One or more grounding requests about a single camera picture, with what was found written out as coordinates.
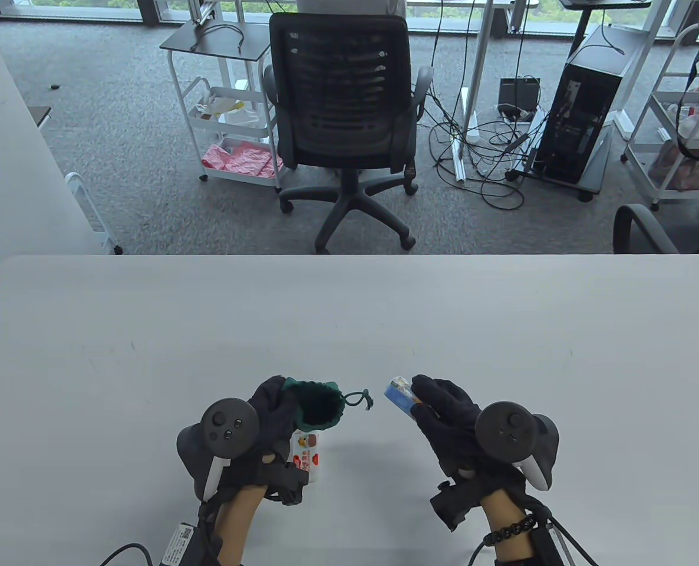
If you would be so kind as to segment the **person's right hand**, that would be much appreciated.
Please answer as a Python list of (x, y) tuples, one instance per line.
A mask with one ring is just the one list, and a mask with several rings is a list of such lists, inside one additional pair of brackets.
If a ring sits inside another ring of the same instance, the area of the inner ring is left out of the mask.
[(411, 415), (451, 482), (438, 486), (430, 499), (437, 517), (450, 531), (462, 523), (471, 509), (487, 507), (497, 494), (497, 511), (507, 518), (492, 523), (492, 531), (506, 537), (532, 528), (535, 520), (512, 498), (524, 493), (525, 479), (514, 466), (487, 455), (476, 439), (474, 426), (482, 411), (460, 386), (448, 380), (418, 374), (412, 380)]

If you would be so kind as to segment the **person's left hand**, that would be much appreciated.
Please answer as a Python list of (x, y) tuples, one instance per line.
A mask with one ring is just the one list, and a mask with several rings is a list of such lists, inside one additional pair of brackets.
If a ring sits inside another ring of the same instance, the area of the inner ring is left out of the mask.
[(244, 455), (223, 470), (215, 502), (230, 502), (246, 487), (264, 487), (265, 498), (285, 506), (303, 501), (309, 475), (291, 459), (298, 402), (295, 394), (282, 390), (285, 382), (282, 376), (271, 377), (249, 399), (259, 419), (258, 438)]

